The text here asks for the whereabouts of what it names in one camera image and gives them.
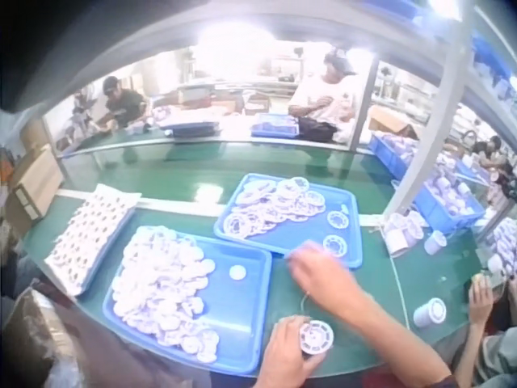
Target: black cap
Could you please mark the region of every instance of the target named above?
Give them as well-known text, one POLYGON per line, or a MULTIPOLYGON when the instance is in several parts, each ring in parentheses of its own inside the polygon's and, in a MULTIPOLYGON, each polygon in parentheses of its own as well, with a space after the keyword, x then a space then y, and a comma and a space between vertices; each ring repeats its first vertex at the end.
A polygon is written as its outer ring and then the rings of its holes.
POLYGON ((113 75, 106 77, 103 82, 103 92, 105 95, 109 95, 110 92, 116 90, 119 85, 119 79, 113 75))
POLYGON ((351 63, 348 61, 345 52, 341 48, 333 48, 325 55, 325 61, 329 62, 336 70, 345 75, 356 75, 351 63))

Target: hand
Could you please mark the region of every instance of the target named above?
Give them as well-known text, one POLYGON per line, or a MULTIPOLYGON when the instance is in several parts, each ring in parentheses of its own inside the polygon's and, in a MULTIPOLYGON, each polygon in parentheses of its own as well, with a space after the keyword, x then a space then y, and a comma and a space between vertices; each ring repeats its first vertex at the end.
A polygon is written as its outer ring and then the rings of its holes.
POLYGON ((339 117, 339 119, 343 123, 347 123, 348 121, 350 121, 354 117, 355 117, 355 112, 352 109, 347 109, 347 112, 343 116, 339 117))
POLYGON ((348 323, 371 299, 330 253, 306 242, 288 258, 292 278, 318 305, 348 323))
POLYGON ((484 330, 493 305, 494 294, 490 279, 487 276, 480 276, 473 281, 469 290, 470 324, 484 330))
POLYGON ((306 317, 282 318, 273 329, 255 388, 298 388, 325 359, 325 353, 304 360, 300 328, 306 317))
POLYGON ((332 103, 332 101, 334 101, 332 97, 330 97, 329 95, 324 95, 323 97, 317 99, 316 107, 318 109, 328 107, 332 103))

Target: cardboard box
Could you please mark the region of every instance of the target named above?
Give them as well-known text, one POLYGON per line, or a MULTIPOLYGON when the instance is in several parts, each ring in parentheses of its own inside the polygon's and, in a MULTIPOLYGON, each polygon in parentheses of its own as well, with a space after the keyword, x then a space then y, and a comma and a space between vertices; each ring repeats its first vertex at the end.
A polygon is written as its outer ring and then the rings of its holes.
POLYGON ((43 119, 34 119, 26 123, 19 138, 27 152, 34 149, 39 150, 50 143, 43 119))
POLYGON ((371 130, 394 133, 398 136, 404 137, 408 137, 411 132, 416 133, 409 117, 396 112, 393 109, 373 105, 369 109, 368 114, 371 118, 371 130))
POLYGON ((63 174, 49 145, 22 158, 11 177, 5 208, 6 219, 19 237, 44 217, 62 182, 63 174))

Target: fluorescent light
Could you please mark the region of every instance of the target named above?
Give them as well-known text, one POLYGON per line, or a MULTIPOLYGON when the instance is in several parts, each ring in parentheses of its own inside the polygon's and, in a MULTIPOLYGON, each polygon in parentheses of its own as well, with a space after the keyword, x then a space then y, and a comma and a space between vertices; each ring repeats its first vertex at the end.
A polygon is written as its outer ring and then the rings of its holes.
POLYGON ((446 19, 461 20, 457 0, 429 0, 429 4, 438 15, 446 19))
POLYGON ((246 23, 212 25, 200 34, 195 48, 198 66, 210 75, 239 79, 256 75, 274 48, 272 34, 246 23))
POLYGON ((512 75, 510 77, 510 85, 514 88, 515 91, 517 91, 517 77, 512 75))
POLYGON ((373 54, 363 48, 351 48, 347 59, 357 73, 368 72, 372 66, 373 54))

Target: metal pole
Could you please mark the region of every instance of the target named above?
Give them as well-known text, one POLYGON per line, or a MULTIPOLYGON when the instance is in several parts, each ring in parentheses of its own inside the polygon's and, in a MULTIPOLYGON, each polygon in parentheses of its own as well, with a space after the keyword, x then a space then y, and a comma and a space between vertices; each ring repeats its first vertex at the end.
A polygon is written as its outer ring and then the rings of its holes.
POLYGON ((379 57, 375 55, 372 59, 372 65, 366 78, 366 85, 364 86, 363 98, 359 104, 359 112, 355 119, 354 130, 352 132, 352 139, 350 140, 350 151, 355 152, 359 145, 361 132, 363 132, 364 121, 368 117, 368 109, 372 103, 373 88, 377 78, 377 70, 379 69, 379 57))
POLYGON ((385 217, 407 209, 417 196, 443 148, 452 126, 456 107, 463 95, 469 73, 467 64, 471 51, 474 9, 473 0, 463 0, 458 3, 462 20, 455 24, 453 40, 448 48, 443 77, 435 97, 431 118, 420 138, 413 162, 384 211, 385 217))

